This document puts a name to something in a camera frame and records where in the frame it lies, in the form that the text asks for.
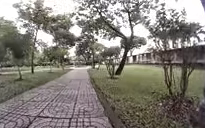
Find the sky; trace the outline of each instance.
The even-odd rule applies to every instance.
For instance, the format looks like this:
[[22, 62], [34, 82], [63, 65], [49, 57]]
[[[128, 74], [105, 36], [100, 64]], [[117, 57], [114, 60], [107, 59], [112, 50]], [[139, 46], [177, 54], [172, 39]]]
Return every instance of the sky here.
[[[18, 14], [17, 10], [13, 8], [13, 4], [20, 1], [21, 0], [0, 0], [0, 17], [16, 21]], [[178, 0], [177, 3], [175, 2], [175, 0], [164, 1], [169, 8], [175, 8], [178, 10], [185, 8], [188, 21], [199, 22], [201, 25], [205, 26], [205, 13], [200, 0]], [[76, 3], [74, 3], [73, 0], [45, 0], [45, 6], [52, 7], [55, 14], [63, 14], [73, 12], [75, 10]], [[77, 36], [81, 33], [81, 29], [78, 26], [74, 26], [70, 31]], [[126, 35], [130, 33], [129, 29], [121, 29], [121, 31]], [[149, 35], [149, 32], [142, 25], [135, 27], [134, 31], [136, 33], [136, 36], [147, 37]], [[38, 39], [42, 39], [44, 42], [52, 45], [53, 37], [44, 33], [43, 31], [40, 31]], [[98, 42], [104, 44], [107, 47], [120, 45], [120, 39], [108, 41], [99, 38]], [[133, 54], [145, 52], [149, 44], [150, 42], [148, 42], [147, 45], [142, 47], [141, 49], [135, 50]], [[70, 50], [70, 52], [71, 55], [73, 55], [74, 49]]]

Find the grass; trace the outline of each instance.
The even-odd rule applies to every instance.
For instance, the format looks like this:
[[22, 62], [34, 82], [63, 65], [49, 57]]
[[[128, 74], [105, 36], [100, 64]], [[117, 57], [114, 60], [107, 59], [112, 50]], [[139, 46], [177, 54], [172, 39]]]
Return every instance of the grass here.
[[[89, 70], [89, 73], [127, 127], [182, 127], [181, 124], [157, 114], [159, 98], [167, 94], [162, 68], [126, 66], [123, 74], [115, 80], [108, 78], [105, 68], [99, 71]], [[205, 70], [195, 70], [190, 78], [187, 96], [202, 98], [204, 84]]]
[[22, 81], [16, 80], [18, 78], [17, 74], [2, 75], [0, 76], [0, 103], [58, 78], [68, 71], [56, 70], [52, 73], [48, 73], [48, 71], [35, 72], [35, 74], [25, 73]]

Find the paved walkway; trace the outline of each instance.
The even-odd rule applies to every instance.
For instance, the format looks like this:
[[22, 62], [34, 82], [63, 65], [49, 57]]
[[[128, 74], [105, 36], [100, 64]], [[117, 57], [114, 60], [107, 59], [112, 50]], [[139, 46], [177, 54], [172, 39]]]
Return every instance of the paved walkway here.
[[0, 128], [111, 128], [86, 69], [0, 104]]

